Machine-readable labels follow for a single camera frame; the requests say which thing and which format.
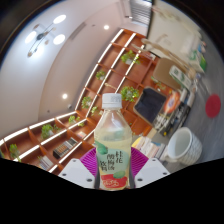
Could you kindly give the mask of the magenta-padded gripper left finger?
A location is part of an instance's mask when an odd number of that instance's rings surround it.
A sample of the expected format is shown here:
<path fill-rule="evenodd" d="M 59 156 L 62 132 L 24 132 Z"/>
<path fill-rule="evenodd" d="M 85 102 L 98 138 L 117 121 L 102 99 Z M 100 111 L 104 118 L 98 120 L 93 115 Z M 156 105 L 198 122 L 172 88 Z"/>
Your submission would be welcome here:
<path fill-rule="evenodd" d="M 97 189 L 99 174 L 96 149 L 91 149 L 80 159 L 72 158 L 60 172 L 59 177 L 84 188 Z"/>

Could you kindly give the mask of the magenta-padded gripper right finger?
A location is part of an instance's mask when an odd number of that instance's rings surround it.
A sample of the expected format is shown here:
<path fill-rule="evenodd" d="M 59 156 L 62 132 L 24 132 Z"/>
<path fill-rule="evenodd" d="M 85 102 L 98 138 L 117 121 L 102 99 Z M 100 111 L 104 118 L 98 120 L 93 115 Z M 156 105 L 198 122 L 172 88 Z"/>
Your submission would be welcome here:
<path fill-rule="evenodd" d="M 130 187 L 140 188 L 166 177 L 170 172 L 157 158 L 148 158 L 142 152 L 131 148 Z"/>

